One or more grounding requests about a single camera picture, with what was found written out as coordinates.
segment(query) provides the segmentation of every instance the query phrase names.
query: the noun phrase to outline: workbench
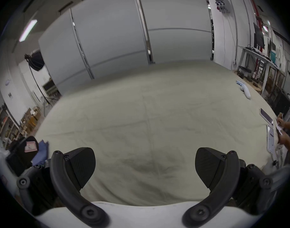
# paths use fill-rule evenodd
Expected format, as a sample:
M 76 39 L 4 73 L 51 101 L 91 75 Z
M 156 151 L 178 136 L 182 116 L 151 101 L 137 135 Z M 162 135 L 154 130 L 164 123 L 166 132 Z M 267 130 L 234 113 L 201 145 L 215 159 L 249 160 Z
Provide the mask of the workbench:
M 280 71 L 280 68 L 277 67 L 274 63 L 272 63 L 271 61 L 269 61 L 264 56 L 258 54 L 257 52 L 252 51 L 252 50 L 250 50 L 248 48 L 245 48 L 245 47 L 241 47 L 241 48 L 242 48 L 242 53 L 241 53 L 241 57 L 240 57 L 240 60 L 239 60 L 239 63 L 238 63 L 238 68 L 239 68 L 239 66 L 241 66 L 245 54 L 250 54 L 250 55 L 254 56 L 255 58 L 257 58 L 257 59 L 259 59 L 259 60 L 261 60 L 261 61 L 264 62 L 264 65 L 265 65 L 266 68 L 265 68 L 265 75 L 264 75 L 264 80 L 263 80 L 263 85 L 262 85 L 262 91 L 261 91 L 261 96 L 262 96 L 263 91 L 265 89 L 266 81 L 268 80 L 268 75 L 269 75 L 270 67 L 272 67 L 276 71 Z

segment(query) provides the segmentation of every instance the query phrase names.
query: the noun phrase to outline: white partition wall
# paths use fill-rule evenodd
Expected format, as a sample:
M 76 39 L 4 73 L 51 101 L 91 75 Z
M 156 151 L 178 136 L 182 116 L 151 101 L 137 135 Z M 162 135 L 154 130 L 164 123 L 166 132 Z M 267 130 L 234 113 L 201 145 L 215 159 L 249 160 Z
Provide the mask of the white partition wall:
M 47 69 L 64 94 L 118 71 L 148 66 L 144 14 L 156 63 L 209 60 L 212 34 L 206 0 L 84 0 L 39 39 Z
M 69 10 L 49 26 L 38 42 L 46 67 L 61 94 L 91 81 L 78 50 Z
M 206 0 L 141 0 L 156 63 L 207 59 L 212 34 Z
M 72 17 L 94 78 L 148 65 L 135 0 L 85 0 Z

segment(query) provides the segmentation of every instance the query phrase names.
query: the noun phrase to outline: person's arm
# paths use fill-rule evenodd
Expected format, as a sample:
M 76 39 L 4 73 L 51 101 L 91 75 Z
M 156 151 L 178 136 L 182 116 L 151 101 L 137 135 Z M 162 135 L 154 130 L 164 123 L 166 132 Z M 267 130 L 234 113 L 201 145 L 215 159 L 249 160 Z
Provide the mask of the person's arm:
M 290 137 L 286 132 L 281 130 L 282 135 L 278 134 L 278 143 L 283 144 L 290 152 Z
M 277 118 L 277 122 L 280 124 L 281 127 L 284 127 L 286 129 L 290 130 L 290 122 L 285 122 L 281 118 Z

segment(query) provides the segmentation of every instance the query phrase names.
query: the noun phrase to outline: hex bolt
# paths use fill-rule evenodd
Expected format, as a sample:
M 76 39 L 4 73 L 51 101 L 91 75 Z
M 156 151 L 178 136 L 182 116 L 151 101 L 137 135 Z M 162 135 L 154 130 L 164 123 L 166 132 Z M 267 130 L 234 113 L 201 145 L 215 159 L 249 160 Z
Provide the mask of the hex bolt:
M 205 211 L 200 209 L 197 211 L 197 215 L 204 215 L 205 214 Z
M 21 179 L 19 182 L 21 185 L 25 185 L 26 184 L 26 180 L 25 179 Z
M 92 216 L 92 215 L 94 214 L 94 211 L 93 211 L 92 209 L 88 209 L 88 210 L 87 210 L 87 214 L 88 214 L 89 216 Z
M 269 180 L 268 178 L 264 178 L 264 180 L 263 180 L 263 184 L 264 184 L 265 186 L 269 185 L 269 184 L 270 184 L 270 180 Z

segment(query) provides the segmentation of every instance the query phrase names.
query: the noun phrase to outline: blue cloth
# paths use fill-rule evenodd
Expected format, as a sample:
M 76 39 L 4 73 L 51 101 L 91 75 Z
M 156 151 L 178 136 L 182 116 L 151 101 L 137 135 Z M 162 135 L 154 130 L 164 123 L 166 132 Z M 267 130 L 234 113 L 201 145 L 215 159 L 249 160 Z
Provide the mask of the blue cloth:
M 38 143 L 38 152 L 32 159 L 33 166 L 34 165 L 43 165 L 45 160 L 48 158 L 48 148 L 49 148 L 49 142 L 44 142 L 41 140 Z

